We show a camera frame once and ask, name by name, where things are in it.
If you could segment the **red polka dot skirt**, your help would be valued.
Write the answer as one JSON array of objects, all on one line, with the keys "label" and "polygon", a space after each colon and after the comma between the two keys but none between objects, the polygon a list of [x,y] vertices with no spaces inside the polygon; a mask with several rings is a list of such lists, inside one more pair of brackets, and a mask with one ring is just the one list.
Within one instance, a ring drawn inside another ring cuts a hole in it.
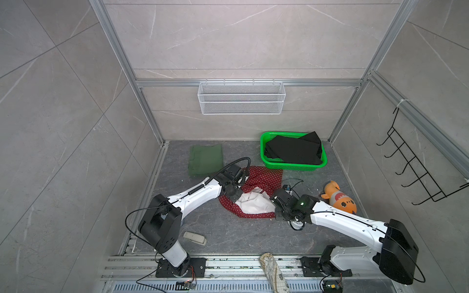
[{"label": "red polka dot skirt", "polygon": [[276,207],[271,201],[271,196],[282,187],[283,170],[251,166],[249,173],[249,178],[241,187],[243,193],[240,198],[232,202],[223,195],[219,197],[220,204],[239,218],[275,218]]}]

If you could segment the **green skirt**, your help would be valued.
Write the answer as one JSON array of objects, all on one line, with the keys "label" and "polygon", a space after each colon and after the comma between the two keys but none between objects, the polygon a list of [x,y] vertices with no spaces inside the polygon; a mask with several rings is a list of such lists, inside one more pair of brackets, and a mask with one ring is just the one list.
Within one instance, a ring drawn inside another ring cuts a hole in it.
[{"label": "green skirt", "polygon": [[224,166],[222,145],[193,145],[189,151],[188,173],[191,177],[208,176]]}]

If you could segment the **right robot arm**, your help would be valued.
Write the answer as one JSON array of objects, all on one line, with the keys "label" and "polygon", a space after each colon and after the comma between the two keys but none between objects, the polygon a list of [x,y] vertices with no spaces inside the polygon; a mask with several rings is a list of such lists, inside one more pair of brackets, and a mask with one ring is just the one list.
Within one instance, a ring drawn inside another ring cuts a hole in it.
[{"label": "right robot arm", "polygon": [[381,272],[400,284],[411,285],[417,281],[415,272],[421,272],[416,263],[419,248],[400,221],[366,219],[309,195],[296,198],[284,189],[277,189],[271,201],[276,207],[276,218],[289,222],[295,231],[307,223],[314,224],[362,243],[360,247],[328,245],[319,258],[303,257],[306,277],[319,273],[350,277],[354,271],[369,271]]}]

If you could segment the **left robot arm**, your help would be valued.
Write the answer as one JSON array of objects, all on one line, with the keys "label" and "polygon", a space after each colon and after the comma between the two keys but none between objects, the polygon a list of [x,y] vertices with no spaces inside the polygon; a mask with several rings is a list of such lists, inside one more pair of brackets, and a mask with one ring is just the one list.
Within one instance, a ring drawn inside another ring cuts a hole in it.
[{"label": "left robot arm", "polygon": [[148,207],[127,214],[126,229],[153,247],[172,275],[182,277],[191,271],[196,276],[191,258],[178,240],[183,219],[221,196],[237,201],[243,193],[241,187],[249,178],[250,165],[249,157],[241,157],[186,191],[169,197],[155,195]]}]

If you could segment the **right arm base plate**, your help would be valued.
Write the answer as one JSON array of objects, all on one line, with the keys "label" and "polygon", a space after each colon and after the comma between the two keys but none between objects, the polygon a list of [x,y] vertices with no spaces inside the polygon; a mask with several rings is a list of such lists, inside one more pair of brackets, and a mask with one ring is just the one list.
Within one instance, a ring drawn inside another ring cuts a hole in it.
[{"label": "right arm base plate", "polygon": [[300,258],[300,263],[304,277],[351,277],[352,271],[350,269],[342,271],[334,266],[331,260],[325,257],[307,257]]}]

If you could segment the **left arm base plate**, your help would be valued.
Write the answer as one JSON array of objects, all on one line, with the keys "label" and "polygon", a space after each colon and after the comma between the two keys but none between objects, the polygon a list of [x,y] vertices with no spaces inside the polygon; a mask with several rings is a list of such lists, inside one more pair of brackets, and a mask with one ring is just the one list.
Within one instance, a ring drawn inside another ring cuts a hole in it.
[{"label": "left arm base plate", "polygon": [[156,278],[202,278],[205,276],[206,258],[190,258],[188,257],[179,267],[174,267],[168,260],[159,260]]}]

